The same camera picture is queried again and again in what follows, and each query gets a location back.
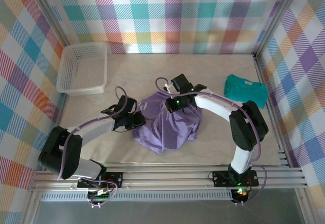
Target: plaid wallpaper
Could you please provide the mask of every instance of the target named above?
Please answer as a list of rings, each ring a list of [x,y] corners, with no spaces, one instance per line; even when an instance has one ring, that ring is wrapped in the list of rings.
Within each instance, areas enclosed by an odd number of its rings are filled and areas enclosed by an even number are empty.
[[[325,0],[293,0],[263,61],[285,143],[325,223]]]
[[[61,43],[35,0],[0,0],[0,223],[18,223],[63,97]]]
[[[176,54],[251,53],[280,1],[48,0],[72,42]]]

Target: folded teal shirt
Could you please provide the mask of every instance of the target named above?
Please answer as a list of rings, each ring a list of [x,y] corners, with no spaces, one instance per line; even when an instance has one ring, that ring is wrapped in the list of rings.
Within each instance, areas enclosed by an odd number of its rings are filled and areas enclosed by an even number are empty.
[[[231,74],[224,85],[224,96],[234,101],[254,101],[258,107],[264,108],[268,99],[268,89],[263,83],[252,82]]]

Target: white plastic basket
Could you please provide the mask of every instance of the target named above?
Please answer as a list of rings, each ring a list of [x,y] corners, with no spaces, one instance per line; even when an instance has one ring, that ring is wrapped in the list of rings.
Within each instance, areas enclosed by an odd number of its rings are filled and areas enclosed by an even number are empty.
[[[102,93],[107,82],[107,44],[102,42],[65,46],[56,89],[71,96]]]

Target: plaid wall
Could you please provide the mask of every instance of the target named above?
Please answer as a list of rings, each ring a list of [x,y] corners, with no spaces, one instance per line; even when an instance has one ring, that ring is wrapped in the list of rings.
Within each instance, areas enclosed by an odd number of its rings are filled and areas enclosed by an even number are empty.
[[[18,223],[63,97],[61,43],[35,0],[0,0],[0,223]]]
[[[293,0],[263,61],[285,143],[325,223],[325,0]]]
[[[48,0],[72,42],[104,41],[112,53],[176,54],[251,53],[280,1]]]

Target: table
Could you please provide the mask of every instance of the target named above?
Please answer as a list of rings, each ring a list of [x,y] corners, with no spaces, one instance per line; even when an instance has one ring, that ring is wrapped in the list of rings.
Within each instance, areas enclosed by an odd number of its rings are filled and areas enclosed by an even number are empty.
[[[122,86],[128,96],[140,101],[156,92],[154,82],[157,77],[171,80],[184,73],[193,85],[206,85],[221,95],[229,74],[258,81],[251,55],[109,54],[107,72],[104,93],[69,97],[60,124],[62,127],[80,125],[116,104],[115,86]],[[262,142],[262,155],[256,164],[278,166],[278,145],[268,111],[262,109],[261,113],[269,133]],[[233,159],[235,148],[229,123],[204,110],[197,139],[186,141],[178,150],[165,150],[159,155],[135,141],[131,131],[111,132],[85,145],[81,157],[111,163],[227,165]]]

